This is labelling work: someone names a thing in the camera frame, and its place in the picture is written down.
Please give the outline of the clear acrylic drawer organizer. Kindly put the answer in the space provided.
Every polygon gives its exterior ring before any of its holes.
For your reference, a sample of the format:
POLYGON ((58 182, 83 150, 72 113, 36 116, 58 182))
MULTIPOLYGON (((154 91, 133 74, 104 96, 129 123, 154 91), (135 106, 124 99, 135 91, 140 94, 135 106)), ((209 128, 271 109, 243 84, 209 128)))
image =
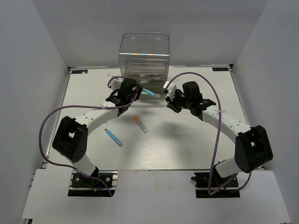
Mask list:
POLYGON ((170 64, 170 38, 159 32, 126 32, 122 36, 118 54, 119 67, 123 77, 132 78, 155 97, 140 96, 140 99, 166 99, 165 84, 140 84, 140 80, 163 79, 167 81, 170 64), (163 73, 163 78, 139 77, 140 74, 163 73))

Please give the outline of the light blue highlighter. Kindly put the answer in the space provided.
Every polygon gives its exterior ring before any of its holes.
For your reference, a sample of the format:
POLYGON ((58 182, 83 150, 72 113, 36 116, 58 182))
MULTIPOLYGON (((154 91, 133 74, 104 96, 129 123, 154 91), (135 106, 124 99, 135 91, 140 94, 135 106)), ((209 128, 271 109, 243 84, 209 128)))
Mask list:
POLYGON ((111 131, 105 128, 105 132, 119 147, 122 147, 122 142, 111 131))

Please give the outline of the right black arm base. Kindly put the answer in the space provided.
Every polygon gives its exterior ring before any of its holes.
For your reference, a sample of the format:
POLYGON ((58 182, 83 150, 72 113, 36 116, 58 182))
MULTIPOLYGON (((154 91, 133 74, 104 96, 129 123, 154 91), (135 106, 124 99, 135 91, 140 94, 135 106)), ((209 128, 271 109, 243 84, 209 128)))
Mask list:
POLYGON ((225 178, 217 177, 213 173, 211 180, 211 192, 221 187, 215 194, 208 193, 209 172, 197 172, 191 176, 191 181, 195 184, 195 193, 197 199, 211 198, 239 198, 239 183, 236 176, 225 178))

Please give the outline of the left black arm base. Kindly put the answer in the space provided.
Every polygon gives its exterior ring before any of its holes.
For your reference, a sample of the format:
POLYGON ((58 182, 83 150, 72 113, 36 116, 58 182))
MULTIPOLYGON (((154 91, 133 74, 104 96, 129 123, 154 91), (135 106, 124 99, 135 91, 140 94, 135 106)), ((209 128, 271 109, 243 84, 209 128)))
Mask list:
POLYGON ((70 197, 110 197, 117 186, 117 171, 100 171, 98 178, 109 188, 110 193, 101 181, 85 178, 73 172, 70 179, 68 196, 70 197))

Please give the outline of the orange highlighter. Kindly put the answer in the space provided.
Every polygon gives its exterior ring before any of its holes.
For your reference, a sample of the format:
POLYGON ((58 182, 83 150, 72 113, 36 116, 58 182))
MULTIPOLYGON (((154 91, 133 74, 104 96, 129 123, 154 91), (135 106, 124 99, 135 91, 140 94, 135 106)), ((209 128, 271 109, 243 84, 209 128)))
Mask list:
POLYGON ((147 127, 141 122, 138 116, 134 116, 134 122, 140 127, 140 129, 144 132, 147 133, 148 129, 147 127))

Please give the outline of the red gel pen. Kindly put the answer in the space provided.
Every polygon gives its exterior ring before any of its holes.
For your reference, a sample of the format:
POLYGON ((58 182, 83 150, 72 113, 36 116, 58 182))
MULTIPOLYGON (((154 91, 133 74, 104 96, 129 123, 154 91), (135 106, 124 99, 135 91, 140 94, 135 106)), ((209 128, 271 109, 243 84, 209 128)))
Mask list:
POLYGON ((148 73, 148 74, 140 74, 139 77, 150 77, 150 78, 163 78, 163 73, 148 73))

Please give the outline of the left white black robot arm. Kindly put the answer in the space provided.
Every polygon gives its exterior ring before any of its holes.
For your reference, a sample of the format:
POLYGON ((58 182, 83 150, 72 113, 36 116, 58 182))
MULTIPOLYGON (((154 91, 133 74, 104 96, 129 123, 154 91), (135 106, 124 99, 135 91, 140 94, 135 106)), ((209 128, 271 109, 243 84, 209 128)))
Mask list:
POLYGON ((113 91, 99 108, 94 108, 76 118, 69 116, 62 118, 52 142, 52 148, 72 164, 88 186, 96 185, 99 180, 99 169, 86 155, 89 134, 127 111, 143 90, 143 86, 131 78, 114 80, 111 88, 113 91))

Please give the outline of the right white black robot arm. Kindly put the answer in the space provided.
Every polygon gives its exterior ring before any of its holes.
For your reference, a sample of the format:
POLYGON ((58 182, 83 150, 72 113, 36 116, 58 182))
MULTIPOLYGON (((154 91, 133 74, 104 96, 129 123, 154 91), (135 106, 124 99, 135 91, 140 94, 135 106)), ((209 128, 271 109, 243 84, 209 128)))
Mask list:
POLYGON ((234 156, 213 165, 209 181, 222 186, 229 178, 240 172, 250 173, 273 159, 267 132, 262 126, 242 123, 220 108, 210 99, 204 99, 196 82, 183 84, 183 90, 167 81, 163 86, 167 94, 167 107, 179 113, 187 109, 190 113, 219 129, 235 145, 234 156))

